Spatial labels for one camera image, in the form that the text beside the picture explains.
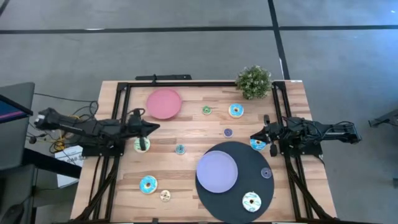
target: gray floor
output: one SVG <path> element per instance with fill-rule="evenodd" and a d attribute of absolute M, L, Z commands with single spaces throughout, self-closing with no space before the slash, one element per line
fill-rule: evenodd
<path fill-rule="evenodd" d="M 281 26 L 398 24 L 398 2 L 388 0 L 274 0 Z M 267 1 L 11 0 L 0 29 L 93 29 L 178 26 L 269 26 Z M 396 223 L 398 130 L 368 126 L 368 119 L 398 108 L 398 30 L 283 31 L 291 79 L 304 81 L 313 118 L 356 123 L 357 145 L 325 142 L 326 171 L 338 216 Z M 36 92 L 95 99 L 103 80 L 136 75 L 191 74 L 234 78 L 261 65 L 282 79 L 273 31 L 141 34 L 0 35 L 1 85 L 33 81 Z M 68 114 L 81 103 L 35 96 L 33 110 Z M 48 145 L 27 145 L 49 154 Z M 54 188 L 54 174 L 38 185 Z M 71 187 L 56 205 L 41 207 L 37 223 L 66 221 Z"/>

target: purple plate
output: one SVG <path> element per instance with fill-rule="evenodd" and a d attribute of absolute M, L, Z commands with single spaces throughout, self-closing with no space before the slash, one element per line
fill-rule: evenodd
<path fill-rule="evenodd" d="M 199 183 L 208 191 L 223 193 L 231 189 L 238 178 L 234 159 L 225 152 L 211 151 L 203 155 L 197 165 Z"/>

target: blue frosted donut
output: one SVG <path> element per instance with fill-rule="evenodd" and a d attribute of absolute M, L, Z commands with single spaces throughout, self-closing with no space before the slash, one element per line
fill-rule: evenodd
<path fill-rule="evenodd" d="M 229 106 L 229 115 L 233 118 L 240 118 L 243 115 L 243 106 L 238 103 L 233 103 Z"/>
<path fill-rule="evenodd" d="M 250 139 L 250 146 L 256 150 L 256 151 L 261 151 L 266 147 L 266 143 L 259 141 L 259 140 L 255 140 L 255 139 Z"/>
<path fill-rule="evenodd" d="M 177 145 L 177 146 L 175 147 L 175 153 L 177 153 L 178 155 L 184 154 L 184 153 L 185 153 L 185 147 L 184 147 L 184 145 L 181 145 L 181 144 Z"/>
<path fill-rule="evenodd" d="M 144 194 L 151 194 L 156 190 L 156 188 L 157 188 L 157 180 L 153 176 L 150 175 L 145 176 L 139 182 L 139 189 Z"/>

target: small purple disc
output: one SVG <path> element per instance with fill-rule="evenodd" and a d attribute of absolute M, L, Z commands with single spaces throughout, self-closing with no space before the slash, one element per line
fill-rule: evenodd
<path fill-rule="evenodd" d="M 208 191 L 223 193 L 235 184 L 238 167 L 225 152 L 211 151 L 203 155 L 197 165 L 199 183 Z"/>
<path fill-rule="evenodd" d="M 224 136 L 225 136 L 226 138 L 232 137 L 232 134 L 233 134 L 232 129 L 226 128 L 226 129 L 224 130 Z"/>
<path fill-rule="evenodd" d="M 261 175 L 262 175 L 263 178 L 266 178 L 266 179 L 270 178 L 272 176 L 271 169 L 268 168 L 268 167 L 262 168 L 261 169 Z"/>

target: pink plate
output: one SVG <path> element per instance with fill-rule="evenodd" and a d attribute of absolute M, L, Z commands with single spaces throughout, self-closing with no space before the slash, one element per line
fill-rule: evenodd
<path fill-rule="evenodd" d="M 157 119 L 169 119 L 181 109 L 180 95 L 171 89 L 161 88 L 151 93 L 147 99 L 147 110 Z"/>

